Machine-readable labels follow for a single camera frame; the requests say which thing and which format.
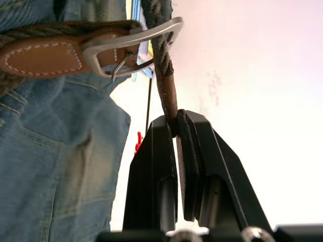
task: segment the white background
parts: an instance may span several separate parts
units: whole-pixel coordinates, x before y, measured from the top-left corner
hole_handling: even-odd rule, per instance
[[[173,0],[173,7],[185,22],[171,50],[179,108],[205,115],[237,153],[272,228],[323,223],[323,2]],[[112,95],[133,120],[113,230],[122,227],[127,168],[136,132],[144,132],[147,82],[128,80]],[[134,88],[141,98],[122,101]],[[151,108],[151,118],[162,113],[155,86]],[[177,229],[184,227],[197,230],[180,219]]]

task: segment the metal belt buckle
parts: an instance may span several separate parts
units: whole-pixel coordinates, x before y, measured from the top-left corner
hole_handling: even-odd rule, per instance
[[[110,38],[110,39],[94,38],[82,45],[84,49],[83,57],[86,63],[92,69],[92,71],[101,77],[108,77],[113,79],[115,77],[124,77],[149,67],[150,65],[153,64],[153,59],[145,63],[142,63],[138,66],[132,66],[132,67],[128,67],[126,70],[120,70],[122,65],[126,62],[127,58],[131,56],[131,53],[129,53],[126,55],[125,59],[122,60],[121,63],[119,63],[119,65],[115,68],[113,72],[106,72],[101,68],[99,61],[97,59],[97,54],[107,49],[118,49],[118,48],[123,48],[127,46],[137,45],[144,41],[153,39],[155,37],[158,37],[167,33],[171,33],[168,39],[169,47],[171,47],[171,45],[175,42],[175,39],[178,36],[182,26],[183,26],[182,18],[177,17],[155,28],[142,31],[137,34],[131,34],[127,36]]]

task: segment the jeans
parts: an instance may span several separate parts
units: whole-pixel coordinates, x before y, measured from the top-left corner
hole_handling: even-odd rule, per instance
[[[111,2],[119,9],[114,6],[109,21],[125,19],[125,0]],[[84,14],[88,4],[5,0],[0,32],[52,21],[104,21],[102,7]],[[130,126],[110,93],[126,78],[28,79],[0,98],[1,242],[94,241],[110,229]]]

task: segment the rope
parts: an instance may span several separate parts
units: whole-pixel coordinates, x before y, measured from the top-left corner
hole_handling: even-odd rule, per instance
[[[172,13],[170,7],[171,3],[168,0],[143,0],[142,8],[148,28],[154,28],[168,21],[171,18]],[[170,59],[170,55],[168,53],[167,36],[162,35],[156,37],[153,40],[151,40],[151,43],[154,53],[155,66],[158,67],[163,76],[168,77],[172,75],[174,69],[172,61]]]

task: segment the red clip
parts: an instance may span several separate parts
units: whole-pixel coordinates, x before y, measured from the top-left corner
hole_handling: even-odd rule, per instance
[[[138,143],[136,144],[136,148],[135,148],[135,154],[137,153],[137,151],[139,150],[139,147],[142,143],[143,137],[141,136],[141,133],[138,132]]]

